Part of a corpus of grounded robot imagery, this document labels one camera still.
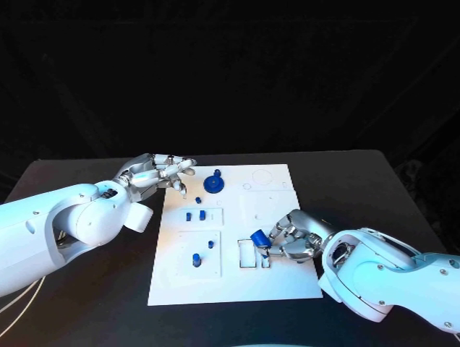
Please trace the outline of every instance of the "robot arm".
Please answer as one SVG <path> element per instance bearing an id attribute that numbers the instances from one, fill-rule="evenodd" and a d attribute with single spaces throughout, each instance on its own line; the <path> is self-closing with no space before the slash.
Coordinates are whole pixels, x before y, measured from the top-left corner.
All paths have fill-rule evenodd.
<path id="1" fill-rule="evenodd" d="M 321 255 L 318 285 L 358 316 L 380 322 L 399 305 L 460 335 L 460 256 L 420 254 L 368 228 L 335 232 L 299 210 L 278 221 L 268 237 L 256 231 L 250 238 L 263 257 L 304 262 Z"/>
<path id="2" fill-rule="evenodd" d="M 138 202 L 158 187 L 185 195 L 178 173 L 194 175 L 194 165 L 187 158 L 144 154 L 110 181 L 77 184 L 0 205 L 0 296 L 108 243 L 122 226 L 141 233 L 152 211 Z"/>

